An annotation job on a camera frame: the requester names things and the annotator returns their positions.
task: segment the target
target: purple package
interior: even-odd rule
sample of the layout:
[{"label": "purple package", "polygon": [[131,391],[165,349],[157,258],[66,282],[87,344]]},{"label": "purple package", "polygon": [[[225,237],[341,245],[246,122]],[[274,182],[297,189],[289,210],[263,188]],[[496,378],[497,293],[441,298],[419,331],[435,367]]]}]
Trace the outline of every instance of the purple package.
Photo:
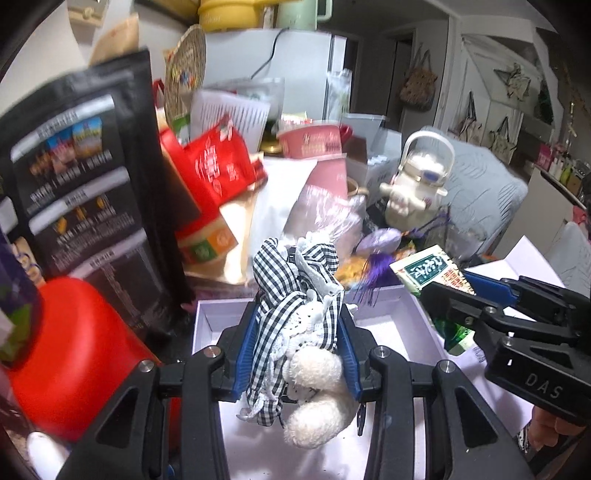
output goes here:
[{"label": "purple package", "polygon": [[10,367],[30,346],[40,316],[39,292],[0,233],[0,361]]},{"label": "purple package", "polygon": [[400,231],[395,228],[382,228],[361,240],[355,253],[366,258],[376,253],[391,254],[399,247],[401,240]]}]

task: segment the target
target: blue gripper pad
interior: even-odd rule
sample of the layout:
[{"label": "blue gripper pad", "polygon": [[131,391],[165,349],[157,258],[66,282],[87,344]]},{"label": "blue gripper pad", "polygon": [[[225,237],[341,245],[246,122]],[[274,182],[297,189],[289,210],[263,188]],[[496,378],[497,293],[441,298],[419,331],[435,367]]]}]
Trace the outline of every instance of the blue gripper pad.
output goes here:
[{"label": "blue gripper pad", "polygon": [[462,273],[479,297],[498,303],[504,309],[517,304],[519,296],[506,283],[466,270]]},{"label": "blue gripper pad", "polygon": [[369,364],[369,352],[378,346],[369,330],[356,327],[343,305],[337,323],[337,352],[343,361],[343,374],[353,398],[366,403],[377,400],[382,377]]},{"label": "blue gripper pad", "polygon": [[223,401],[238,401],[250,383],[258,335],[256,311],[256,303],[249,302],[240,323],[226,328],[217,342],[226,358],[222,373],[217,378],[212,377],[212,382],[216,384]]}]

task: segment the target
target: white refrigerator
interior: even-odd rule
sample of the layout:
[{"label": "white refrigerator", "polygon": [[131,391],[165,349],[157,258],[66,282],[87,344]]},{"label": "white refrigerator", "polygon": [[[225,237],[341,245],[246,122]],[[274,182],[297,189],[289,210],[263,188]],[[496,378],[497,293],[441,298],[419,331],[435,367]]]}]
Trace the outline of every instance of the white refrigerator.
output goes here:
[{"label": "white refrigerator", "polygon": [[[279,30],[251,29],[208,33],[203,86],[252,76],[271,56]],[[339,72],[346,38],[324,32],[288,30],[277,38],[275,55],[256,78],[285,78],[284,113],[306,112],[323,119],[327,111],[327,72]]]}]

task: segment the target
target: black and white checkered cloth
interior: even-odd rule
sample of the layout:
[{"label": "black and white checkered cloth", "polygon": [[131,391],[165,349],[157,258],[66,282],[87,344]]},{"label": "black and white checkered cloth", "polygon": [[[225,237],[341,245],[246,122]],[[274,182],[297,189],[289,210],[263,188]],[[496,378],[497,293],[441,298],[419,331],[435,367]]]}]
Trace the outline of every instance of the black and white checkered cloth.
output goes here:
[{"label": "black and white checkered cloth", "polygon": [[[291,314],[306,303],[306,291],[315,290],[310,279],[298,272],[295,264],[283,258],[278,243],[276,238],[267,239],[253,260],[261,297],[256,313],[258,338],[246,400],[252,412],[258,411],[256,422],[263,426],[272,425],[283,408],[279,397],[285,387],[281,374],[285,359],[277,362],[274,372],[267,375],[271,348]],[[339,258],[334,245],[315,244],[304,250],[302,255],[324,280],[338,284],[334,273],[339,268]],[[331,352],[336,349],[336,325],[344,296],[342,290],[335,295],[324,317],[324,337],[320,347]],[[265,385],[268,378],[272,379],[272,385]]]}]

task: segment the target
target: gray chair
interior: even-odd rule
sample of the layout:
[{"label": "gray chair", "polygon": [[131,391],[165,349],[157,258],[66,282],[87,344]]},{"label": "gray chair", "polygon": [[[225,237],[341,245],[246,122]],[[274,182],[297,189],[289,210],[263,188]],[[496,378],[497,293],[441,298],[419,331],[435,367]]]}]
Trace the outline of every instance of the gray chair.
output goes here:
[{"label": "gray chair", "polygon": [[[422,130],[445,135],[434,127]],[[451,206],[452,221],[461,231],[474,229],[475,224],[480,226],[485,234],[478,250],[482,253],[509,225],[527,195],[527,184],[507,170],[487,148],[447,138],[456,160],[444,186],[448,194],[443,203]],[[432,146],[434,142],[429,138],[419,139],[417,146]]]}]

